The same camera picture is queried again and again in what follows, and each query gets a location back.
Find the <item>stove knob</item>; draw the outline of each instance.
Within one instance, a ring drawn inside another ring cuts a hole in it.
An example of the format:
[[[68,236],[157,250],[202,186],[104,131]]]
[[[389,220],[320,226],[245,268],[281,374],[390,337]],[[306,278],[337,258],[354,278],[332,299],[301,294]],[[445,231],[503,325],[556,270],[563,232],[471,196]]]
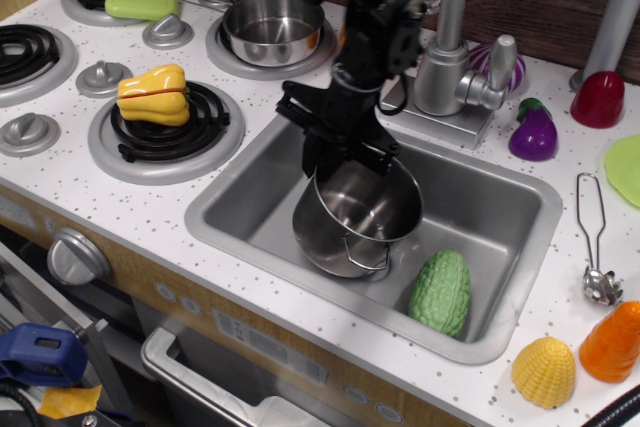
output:
[[[142,41],[152,49],[177,49],[193,39],[193,28],[176,14],[169,14],[142,32]]]
[[[100,249],[68,227],[54,235],[47,265],[51,275],[65,285],[86,285],[111,273],[111,265]]]
[[[99,60],[80,72],[76,78],[76,88],[86,97],[113,97],[118,92],[118,83],[131,75],[131,70],[122,64]]]
[[[47,150],[60,137],[60,127],[51,117],[33,112],[10,120],[0,128],[0,152],[26,157]]]

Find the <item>green plate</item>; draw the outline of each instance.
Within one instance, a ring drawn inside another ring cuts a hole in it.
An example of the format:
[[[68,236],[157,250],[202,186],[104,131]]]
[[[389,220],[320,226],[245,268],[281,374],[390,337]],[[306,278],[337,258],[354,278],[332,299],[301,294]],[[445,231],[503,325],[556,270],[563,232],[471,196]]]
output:
[[[640,135],[614,143],[604,157],[604,167],[611,185],[640,207]]]

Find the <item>yellow object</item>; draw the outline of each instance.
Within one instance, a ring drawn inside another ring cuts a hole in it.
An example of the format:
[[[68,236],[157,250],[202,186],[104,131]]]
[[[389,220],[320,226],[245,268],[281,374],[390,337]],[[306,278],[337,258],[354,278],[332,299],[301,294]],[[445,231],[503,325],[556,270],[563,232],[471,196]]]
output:
[[[92,412],[96,410],[100,392],[102,392],[101,385],[92,389],[50,387],[44,391],[38,413],[52,419],[64,419],[72,415]]]
[[[189,120],[184,95],[187,81],[176,64],[157,67],[146,74],[120,81],[117,104],[125,120],[143,120],[178,127]]]
[[[518,354],[511,379],[525,399],[545,409],[557,407],[573,393],[576,380],[573,353],[561,340],[538,339]]]

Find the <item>silver knob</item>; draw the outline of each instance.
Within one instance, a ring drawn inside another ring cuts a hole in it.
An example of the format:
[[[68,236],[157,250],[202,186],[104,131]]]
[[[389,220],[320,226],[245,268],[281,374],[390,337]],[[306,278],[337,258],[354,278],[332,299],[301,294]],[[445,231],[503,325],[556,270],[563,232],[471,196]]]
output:
[[[489,54],[489,88],[502,92],[509,85],[509,79],[518,60],[516,39],[511,35],[501,35],[493,44]]]
[[[60,137],[60,127],[51,117],[32,112],[10,120],[0,128],[0,152],[26,157],[47,150]]]
[[[193,39],[193,29],[176,14],[168,14],[142,32],[143,42],[152,49],[177,49]]]
[[[131,71],[122,64],[99,60],[80,72],[76,78],[76,88],[87,97],[112,97],[118,92],[118,82],[131,75]]]
[[[65,285],[86,285],[111,273],[104,254],[80,232],[62,227],[47,255],[51,275]]]

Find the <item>yellow bell pepper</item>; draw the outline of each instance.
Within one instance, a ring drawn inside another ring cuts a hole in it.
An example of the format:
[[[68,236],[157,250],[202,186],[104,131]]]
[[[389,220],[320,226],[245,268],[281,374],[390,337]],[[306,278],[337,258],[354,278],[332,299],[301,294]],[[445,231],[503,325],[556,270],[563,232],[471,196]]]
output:
[[[168,64],[120,81],[117,104],[125,120],[143,120],[172,127],[189,120],[182,67]]]

